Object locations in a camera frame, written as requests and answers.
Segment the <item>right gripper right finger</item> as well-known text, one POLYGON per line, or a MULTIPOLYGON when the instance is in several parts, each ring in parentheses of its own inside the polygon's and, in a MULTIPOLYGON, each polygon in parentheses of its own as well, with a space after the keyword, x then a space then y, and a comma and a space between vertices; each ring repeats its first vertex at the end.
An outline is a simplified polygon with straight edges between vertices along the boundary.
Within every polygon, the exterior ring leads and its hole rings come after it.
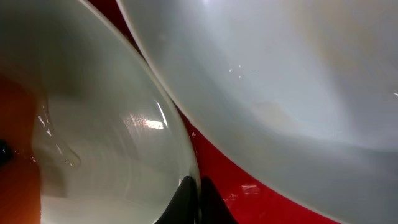
POLYGON ((201 178, 202 224, 238 224, 209 177, 201 178))

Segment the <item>light blue plate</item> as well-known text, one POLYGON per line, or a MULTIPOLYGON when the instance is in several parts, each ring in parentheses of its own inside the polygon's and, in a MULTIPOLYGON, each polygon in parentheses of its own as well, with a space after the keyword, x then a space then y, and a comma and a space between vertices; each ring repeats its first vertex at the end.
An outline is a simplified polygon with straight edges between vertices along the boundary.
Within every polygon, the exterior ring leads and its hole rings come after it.
POLYGON ((99 10, 1 2, 2 223, 155 223, 186 176, 177 110, 99 10))
POLYGON ((119 1, 144 58, 226 157, 346 223, 397 222, 397 2, 119 1))

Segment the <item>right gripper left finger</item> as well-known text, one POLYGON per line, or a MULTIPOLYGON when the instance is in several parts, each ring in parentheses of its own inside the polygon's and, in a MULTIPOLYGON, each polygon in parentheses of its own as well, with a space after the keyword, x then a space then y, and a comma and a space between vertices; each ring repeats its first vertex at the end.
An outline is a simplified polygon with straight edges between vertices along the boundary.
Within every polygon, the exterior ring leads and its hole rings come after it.
POLYGON ((194 224, 197 213, 197 186, 195 179, 186 176, 155 224, 194 224))

